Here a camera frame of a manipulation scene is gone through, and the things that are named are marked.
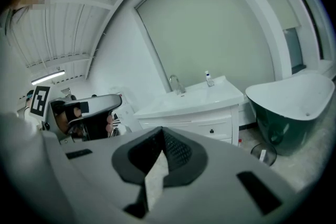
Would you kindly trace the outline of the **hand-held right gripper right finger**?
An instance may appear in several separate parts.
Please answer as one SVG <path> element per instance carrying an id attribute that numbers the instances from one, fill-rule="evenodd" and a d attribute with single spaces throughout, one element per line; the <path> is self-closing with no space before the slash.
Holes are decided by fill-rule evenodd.
<path id="1" fill-rule="evenodd" d="M 164 188 L 148 214 L 149 223 L 306 223 L 301 191 L 243 149 L 178 130 L 203 146 L 203 173 L 191 184 Z"/>

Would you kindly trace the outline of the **person's left hand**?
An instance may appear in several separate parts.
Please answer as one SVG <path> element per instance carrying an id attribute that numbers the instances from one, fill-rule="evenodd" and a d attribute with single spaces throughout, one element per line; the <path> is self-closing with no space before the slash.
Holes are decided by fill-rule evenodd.
<path id="1" fill-rule="evenodd" d="M 82 116 L 81 110 L 79 108 L 77 108 L 77 107 L 74 108 L 72 114 L 76 118 L 80 118 Z M 56 120 L 56 123 L 58 125 L 58 128 L 64 134 L 68 134 L 68 131 L 69 131 L 69 121 L 67 119 L 66 113 L 62 112 L 60 114 L 57 114 L 55 116 L 55 120 Z M 113 117 L 111 115 L 109 115 L 107 117 L 107 125 L 105 127 L 105 130 L 107 131 L 107 137 L 109 137 L 110 134 L 113 131 Z M 81 128 L 76 127 L 73 132 L 76 133 L 76 135 L 78 137 L 83 137 L 83 130 Z"/>

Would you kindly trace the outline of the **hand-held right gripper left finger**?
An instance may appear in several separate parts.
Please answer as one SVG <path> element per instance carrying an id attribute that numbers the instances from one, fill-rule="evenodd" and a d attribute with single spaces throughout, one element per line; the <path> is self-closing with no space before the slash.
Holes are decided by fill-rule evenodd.
<path id="1" fill-rule="evenodd" d="M 124 182 L 112 165 L 112 155 L 146 132 L 78 143 L 60 143 L 55 134 L 43 132 L 48 157 L 77 223 L 145 223 L 124 209 L 137 203 L 152 210 L 158 203 L 163 195 L 163 152 L 142 185 Z"/>

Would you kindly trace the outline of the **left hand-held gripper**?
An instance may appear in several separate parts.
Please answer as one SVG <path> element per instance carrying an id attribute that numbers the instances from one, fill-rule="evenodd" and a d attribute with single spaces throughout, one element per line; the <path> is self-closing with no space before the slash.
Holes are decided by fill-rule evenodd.
<path id="1" fill-rule="evenodd" d="M 43 131 L 54 133 L 60 143 L 111 137 L 113 127 L 108 120 L 122 104 L 118 94 L 77 99 L 52 86 L 36 86 L 29 97 L 29 116 L 40 122 Z"/>

